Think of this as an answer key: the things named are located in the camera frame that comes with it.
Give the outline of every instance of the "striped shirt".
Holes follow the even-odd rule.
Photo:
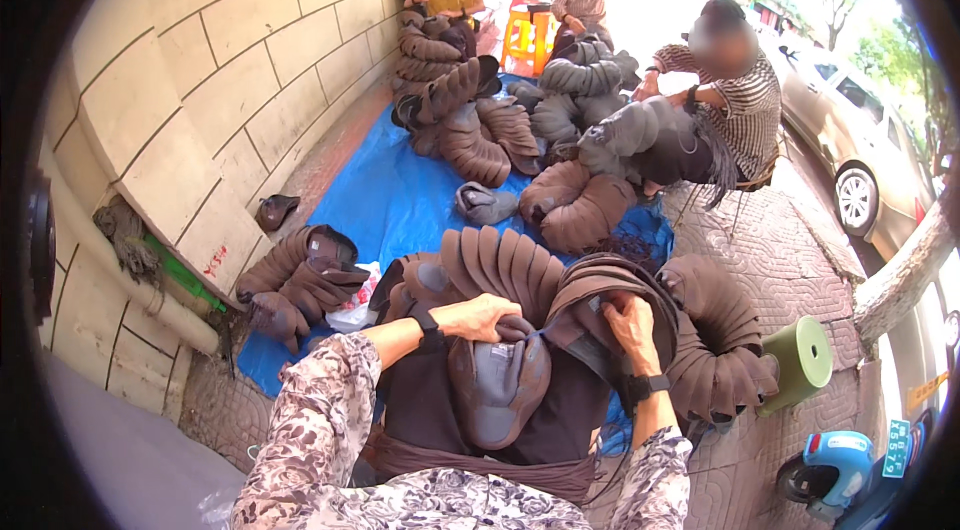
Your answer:
[[[550,11],[558,21],[573,15],[584,24],[603,25],[607,18],[607,0],[554,0]]]
[[[726,101],[725,107],[701,103],[724,137],[740,171],[757,179],[777,156],[777,126],[781,119],[781,90],[777,75],[763,51],[747,75],[736,80],[714,80],[694,60],[690,48],[671,44],[654,54],[667,72],[697,74],[701,84],[712,83]]]

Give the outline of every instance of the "red graffiti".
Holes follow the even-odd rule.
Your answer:
[[[206,268],[203,269],[204,275],[209,275],[210,277],[217,277],[217,269],[224,262],[224,258],[227,255],[227,247],[221,245],[220,248],[217,248],[216,252],[213,253],[213,256],[210,257],[210,262],[206,264]]]

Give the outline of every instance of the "beige car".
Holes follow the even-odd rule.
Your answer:
[[[912,130],[870,79],[833,53],[778,50],[769,58],[786,121],[833,174],[846,232],[889,260],[935,199]]]

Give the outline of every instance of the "green roll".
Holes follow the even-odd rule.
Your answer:
[[[776,357],[779,392],[756,408],[761,417],[810,398],[834,375],[834,352],[820,322],[803,316],[762,340],[764,354]]]

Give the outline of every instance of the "orange plastic stool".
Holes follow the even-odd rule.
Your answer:
[[[539,76],[544,72],[547,57],[553,51],[553,40],[558,26],[549,11],[534,13],[531,24],[530,13],[525,5],[511,8],[507,30],[503,34],[500,67],[506,69],[507,57],[510,56],[516,60],[532,62],[534,76]]]

